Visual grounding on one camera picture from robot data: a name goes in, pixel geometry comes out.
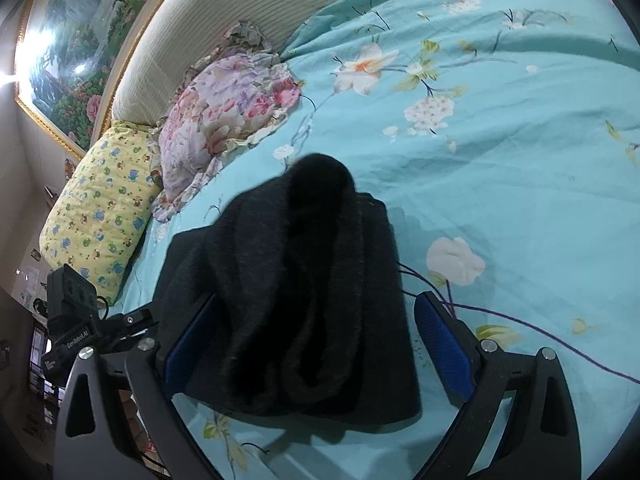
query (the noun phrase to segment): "bright light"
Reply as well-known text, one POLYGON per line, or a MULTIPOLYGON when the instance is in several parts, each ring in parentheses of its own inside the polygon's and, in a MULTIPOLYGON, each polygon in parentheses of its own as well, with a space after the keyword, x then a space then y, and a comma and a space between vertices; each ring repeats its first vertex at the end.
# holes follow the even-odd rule
POLYGON ((16 66, 19 69, 20 82, 28 82, 29 68, 36 58, 42 56, 53 41, 53 31, 43 30, 27 34, 15 51, 16 66))
POLYGON ((4 86, 7 83, 13 83, 15 81, 18 81, 18 76, 13 74, 13 75, 7 75, 7 74, 2 74, 0 73, 0 86, 4 86))

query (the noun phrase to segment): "blue gripper pad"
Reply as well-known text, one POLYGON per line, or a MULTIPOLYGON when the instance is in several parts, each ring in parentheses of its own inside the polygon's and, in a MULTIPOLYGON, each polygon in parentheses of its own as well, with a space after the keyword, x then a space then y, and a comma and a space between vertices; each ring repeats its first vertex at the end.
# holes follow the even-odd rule
POLYGON ((217 296, 213 294, 204 301, 166 358, 162 391, 167 399, 184 391, 200 356, 210 342, 211 327, 216 317, 216 299, 217 296))
POLYGON ((464 329, 468 334, 460 330, 456 330, 458 333, 454 334, 452 330, 458 328, 455 324, 462 322, 450 317, 431 293, 422 293, 415 298, 414 319, 445 390, 467 402, 476 388, 472 362, 475 342, 468 339, 468 336, 473 335, 466 326, 464 329), (459 341, 456 336, 467 340, 459 341))

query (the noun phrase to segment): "upholstered headboard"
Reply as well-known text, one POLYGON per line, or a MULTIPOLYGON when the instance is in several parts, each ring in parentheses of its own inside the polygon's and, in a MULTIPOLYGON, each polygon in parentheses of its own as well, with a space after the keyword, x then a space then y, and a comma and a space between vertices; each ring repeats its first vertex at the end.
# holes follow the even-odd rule
POLYGON ((165 0, 118 85, 113 119, 154 124, 187 67, 210 52, 237 20, 249 20, 275 48, 316 10, 335 0, 165 0))

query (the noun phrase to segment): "window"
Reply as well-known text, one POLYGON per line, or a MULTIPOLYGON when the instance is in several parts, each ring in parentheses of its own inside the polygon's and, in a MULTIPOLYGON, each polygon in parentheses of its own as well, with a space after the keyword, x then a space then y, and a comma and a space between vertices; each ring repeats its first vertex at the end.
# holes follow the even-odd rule
POLYGON ((29 389, 45 401, 44 419, 47 424, 54 426, 58 418, 58 409, 65 398, 65 390, 47 381, 42 371, 42 356, 51 350, 51 345, 51 339, 47 337, 44 327, 37 325, 31 338, 29 389))

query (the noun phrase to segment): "metal screw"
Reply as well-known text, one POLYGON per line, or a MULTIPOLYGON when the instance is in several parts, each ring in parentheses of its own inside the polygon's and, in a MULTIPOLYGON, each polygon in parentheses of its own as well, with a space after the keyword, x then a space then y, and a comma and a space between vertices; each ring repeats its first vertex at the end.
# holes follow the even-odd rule
POLYGON ((151 350, 154 346, 156 346, 156 340, 150 337, 145 337, 138 341, 138 348, 140 348, 143 352, 147 350, 151 350))
POLYGON ((81 359, 88 359, 94 354, 94 348, 91 346, 85 346, 78 352, 78 357, 81 359))
POLYGON ((480 348, 485 352, 495 352, 498 349, 498 343, 493 339, 482 339, 480 342, 480 348))
POLYGON ((542 357, 551 361, 556 358, 556 352, 551 348, 543 348, 542 357))

